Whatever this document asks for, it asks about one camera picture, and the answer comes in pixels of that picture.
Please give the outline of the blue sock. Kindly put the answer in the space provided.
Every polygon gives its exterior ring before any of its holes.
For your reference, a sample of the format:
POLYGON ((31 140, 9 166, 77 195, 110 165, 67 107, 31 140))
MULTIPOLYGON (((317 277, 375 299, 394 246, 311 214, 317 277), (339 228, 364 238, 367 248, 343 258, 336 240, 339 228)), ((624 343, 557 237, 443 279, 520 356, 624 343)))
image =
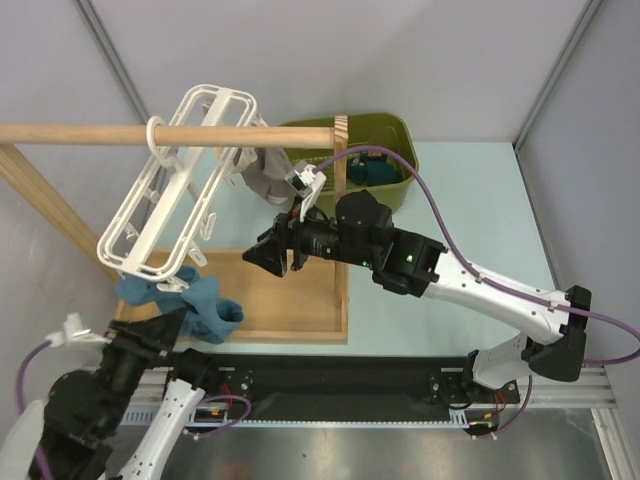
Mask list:
POLYGON ((244 321, 242 306, 220 295, 219 282, 214 276, 201 276, 192 266, 182 266, 177 277, 188 284, 179 293, 161 291, 155 283, 133 275, 122 275, 115 291, 132 306, 155 303, 162 314, 186 308, 181 336, 213 345, 224 343, 244 321))

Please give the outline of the white plastic clip hanger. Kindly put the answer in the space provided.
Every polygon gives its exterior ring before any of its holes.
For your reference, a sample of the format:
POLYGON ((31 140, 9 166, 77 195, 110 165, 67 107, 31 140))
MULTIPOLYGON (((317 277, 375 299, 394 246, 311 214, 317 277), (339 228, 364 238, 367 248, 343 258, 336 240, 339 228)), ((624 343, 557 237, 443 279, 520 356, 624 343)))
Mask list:
POLYGON ((179 293, 188 284, 177 277, 186 260, 207 264, 199 240, 211 238, 216 213, 214 195, 224 181, 233 183, 234 157, 241 147, 162 146, 155 138, 160 126, 186 126, 197 108, 204 109, 197 127, 255 127, 265 122, 253 95, 215 85, 192 87, 171 119, 151 117, 144 129, 150 157, 116 211, 96 247, 98 260, 120 276, 133 275, 153 282, 164 292, 179 293), (191 199, 191 210, 166 260, 154 266, 152 253, 180 204, 191 199))

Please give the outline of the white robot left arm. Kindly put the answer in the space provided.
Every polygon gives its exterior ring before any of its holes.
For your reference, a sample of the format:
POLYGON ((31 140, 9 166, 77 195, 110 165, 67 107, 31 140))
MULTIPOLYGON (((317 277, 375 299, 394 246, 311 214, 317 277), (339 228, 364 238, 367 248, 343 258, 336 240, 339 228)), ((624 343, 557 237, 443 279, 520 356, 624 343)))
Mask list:
POLYGON ((142 321, 114 320, 106 334, 86 327, 76 314, 49 334, 21 362, 14 381, 18 420, 1 447, 4 479, 104 479, 113 449, 109 441, 125 420, 145 373, 169 369, 159 412, 120 479, 157 479, 189 415, 220 388, 215 361, 193 349, 175 352, 186 317, 183 307, 142 321), (93 369, 61 375, 47 396, 28 402, 26 373, 46 350, 92 347, 100 355, 93 369))

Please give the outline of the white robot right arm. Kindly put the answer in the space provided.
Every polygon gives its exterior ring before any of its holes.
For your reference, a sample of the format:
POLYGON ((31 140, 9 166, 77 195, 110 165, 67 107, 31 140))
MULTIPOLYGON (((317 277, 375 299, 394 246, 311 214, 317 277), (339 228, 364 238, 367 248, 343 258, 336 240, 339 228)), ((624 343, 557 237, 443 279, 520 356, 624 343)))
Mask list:
POLYGON ((334 217, 295 199, 242 255, 277 277, 300 270, 310 257, 367 268, 386 291, 461 305, 518 330, 511 340, 469 354, 461 388, 473 401, 523 376, 565 383, 580 377, 586 318, 570 309, 588 307, 589 291, 547 291, 540 304, 503 292, 491 286, 490 273, 473 274, 444 244, 395 227, 391 209, 368 191, 342 197, 334 217))

